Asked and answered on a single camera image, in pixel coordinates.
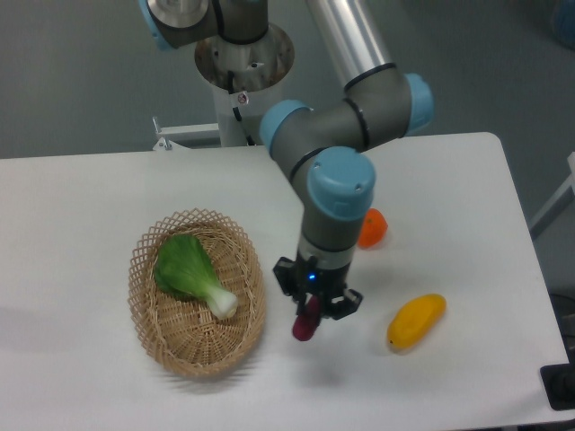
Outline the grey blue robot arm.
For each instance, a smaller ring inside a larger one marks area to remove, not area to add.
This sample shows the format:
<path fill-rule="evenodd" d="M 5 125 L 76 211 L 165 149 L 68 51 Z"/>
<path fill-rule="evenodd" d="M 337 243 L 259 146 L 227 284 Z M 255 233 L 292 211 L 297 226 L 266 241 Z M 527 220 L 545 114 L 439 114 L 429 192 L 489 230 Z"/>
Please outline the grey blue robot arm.
<path fill-rule="evenodd" d="M 338 320 L 360 306 L 346 278 L 376 181 L 366 151 L 425 127 L 429 86 L 401 73 L 363 1 L 311 1 L 344 99 L 327 110 L 283 100 L 294 64 L 289 36 L 264 1 L 143 1 L 139 7 L 162 49 L 195 48 L 211 87 L 224 146 L 263 145 L 301 199 L 294 259 L 274 274 L 298 315 Z"/>

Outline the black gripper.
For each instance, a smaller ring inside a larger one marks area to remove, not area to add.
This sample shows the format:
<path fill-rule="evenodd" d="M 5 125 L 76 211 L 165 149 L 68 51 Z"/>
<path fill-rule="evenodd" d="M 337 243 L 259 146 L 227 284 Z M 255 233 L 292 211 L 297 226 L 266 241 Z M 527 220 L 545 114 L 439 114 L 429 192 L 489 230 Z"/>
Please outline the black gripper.
<path fill-rule="evenodd" d="M 321 316 L 340 320 L 355 313 L 363 301 L 363 295 L 346 288 L 350 264 L 338 268 L 321 268 L 319 260 L 312 256 L 305 259 L 300 252 L 296 259 L 281 257 L 273 273 L 284 295 L 296 304 L 296 314 L 306 311 L 307 296 L 321 296 Z"/>

